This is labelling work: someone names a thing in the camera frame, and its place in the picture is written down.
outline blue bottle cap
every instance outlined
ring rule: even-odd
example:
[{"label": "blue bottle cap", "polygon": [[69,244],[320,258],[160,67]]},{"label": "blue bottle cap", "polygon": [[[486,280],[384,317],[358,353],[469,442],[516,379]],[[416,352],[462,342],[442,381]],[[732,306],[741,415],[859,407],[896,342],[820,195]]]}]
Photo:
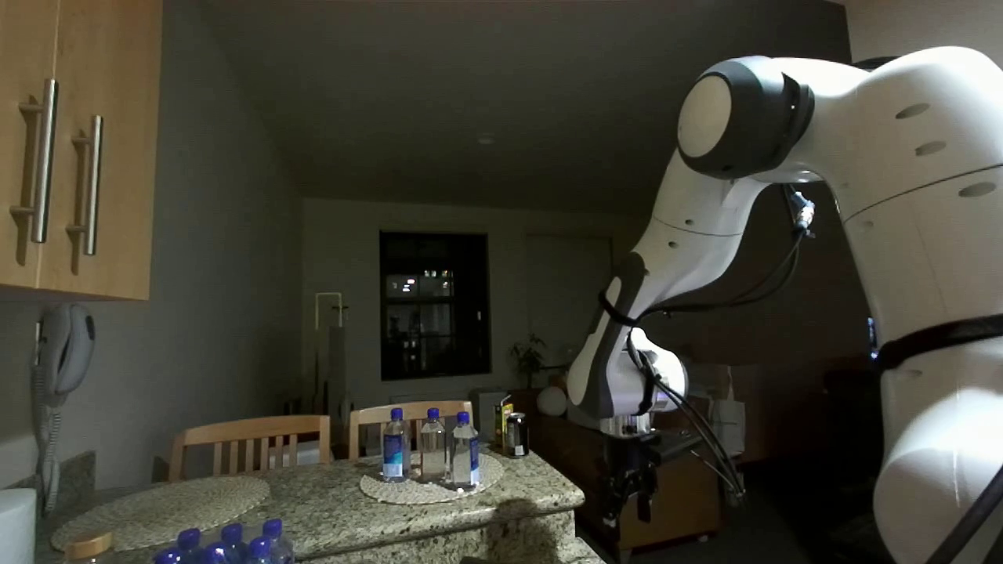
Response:
[{"label": "blue bottle cap", "polygon": [[200,528],[182,528],[180,533],[180,548],[189,550],[189,548],[199,548],[200,542]]},{"label": "blue bottle cap", "polygon": [[258,534],[252,544],[248,544],[248,560],[255,558],[269,558],[272,554],[272,544],[269,537]]},{"label": "blue bottle cap", "polygon": [[268,520],[268,524],[260,525],[260,533],[265,533],[265,534],[282,534],[282,520]]},{"label": "blue bottle cap", "polygon": [[244,525],[243,525],[243,524],[228,524],[228,525],[222,525],[222,534],[219,534],[219,537],[228,542],[228,544],[234,544],[234,542],[244,537]]},{"label": "blue bottle cap", "polygon": [[182,550],[180,548],[163,548],[155,554],[155,564],[180,564]]},{"label": "blue bottle cap", "polygon": [[218,544],[206,544],[200,550],[200,564],[225,564],[225,548],[218,542]]}]

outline silver handle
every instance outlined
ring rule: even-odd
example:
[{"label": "silver handle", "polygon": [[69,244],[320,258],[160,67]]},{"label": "silver handle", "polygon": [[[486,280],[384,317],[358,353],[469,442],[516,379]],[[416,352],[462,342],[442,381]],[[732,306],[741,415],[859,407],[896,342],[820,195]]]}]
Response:
[{"label": "silver handle", "polygon": [[51,239],[51,195],[52,195],[52,144],[57,144],[57,106],[59,106],[59,81],[48,79],[43,81],[43,104],[38,104],[35,96],[28,104],[23,104],[23,112],[38,112],[38,128],[35,132],[35,154],[33,154],[33,173],[35,173],[35,185],[33,185],[33,202],[28,205],[14,205],[14,216],[33,216],[35,227],[33,227],[33,240],[43,244]]},{"label": "silver handle", "polygon": [[85,232],[85,258],[97,258],[97,213],[102,213],[102,165],[104,165],[104,115],[92,115],[92,137],[80,133],[80,144],[87,148],[87,202],[85,224],[69,224],[69,236]]}]

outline plastic bottle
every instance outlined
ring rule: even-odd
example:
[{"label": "plastic bottle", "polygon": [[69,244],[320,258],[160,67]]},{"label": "plastic bottle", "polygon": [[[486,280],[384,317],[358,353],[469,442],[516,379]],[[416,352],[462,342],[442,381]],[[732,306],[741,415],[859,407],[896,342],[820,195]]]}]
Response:
[{"label": "plastic bottle", "polygon": [[182,550],[175,544],[163,548],[155,554],[155,564],[182,564]]},{"label": "plastic bottle", "polygon": [[268,534],[258,534],[252,544],[248,544],[248,554],[244,554],[244,564],[278,564],[272,544]]},{"label": "plastic bottle", "polygon": [[200,548],[199,564],[232,564],[232,560],[225,558],[222,542],[212,542],[212,544]]},{"label": "plastic bottle", "polygon": [[446,477],[446,425],[439,407],[429,407],[416,430],[416,471],[424,482],[439,482]]},{"label": "plastic bottle", "polygon": [[384,471],[381,471],[381,477],[386,482],[407,479],[407,460],[410,460],[410,443],[407,443],[404,407],[391,407],[389,424],[384,430]]},{"label": "plastic bottle", "polygon": [[479,443],[467,410],[459,413],[453,430],[447,484],[462,493],[479,488]]},{"label": "plastic bottle", "polygon": [[200,528],[182,528],[180,533],[180,554],[182,554],[182,564],[199,564],[199,544],[200,544]]},{"label": "plastic bottle", "polygon": [[282,533],[282,520],[268,520],[260,534],[272,544],[275,564],[294,564],[292,542]]},{"label": "plastic bottle", "polygon": [[244,525],[243,524],[222,525],[219,548],[222,548],[225,564],[244,564],[244,550],[248,550]]}]

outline window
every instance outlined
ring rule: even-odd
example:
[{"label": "window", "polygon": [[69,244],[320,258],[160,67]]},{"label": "window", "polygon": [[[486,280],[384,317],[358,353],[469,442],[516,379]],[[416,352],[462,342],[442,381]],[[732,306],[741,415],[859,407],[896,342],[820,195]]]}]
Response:
[{"label": "window", "polygon": [[486,236],[384,232],[384,379],[488,372]]}]

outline kitchen cabinet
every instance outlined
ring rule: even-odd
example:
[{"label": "kitchen cabinet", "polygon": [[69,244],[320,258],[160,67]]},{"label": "kitchen cabinet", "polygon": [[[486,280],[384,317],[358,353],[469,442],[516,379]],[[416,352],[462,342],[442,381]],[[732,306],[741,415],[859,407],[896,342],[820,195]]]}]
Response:
[{"label": "kitchen cabinet", "polygon": [[[514,391],[514,404],[527,413],[530,449],[585,493],[585,503],[578,508],[581,525],[619,554],[620,564],[628,564],[633,550],[707,537],[723,525],[714,471],[698,457],[677,457],[654,471],[652,520],[639,520],[638,501],[628,501],[619,513],[619,533],[609,528],[602,520],[602,493],[609,484],[602,463],[604,434],[568,415],[539,413],[536,391]],[[688,430],[684,413],[654,413],[652,424],[665,434]]]},{"label": "kitchen cabinet", "polygon": [[152,295],[160,0],[0,0],[0,286]]}]

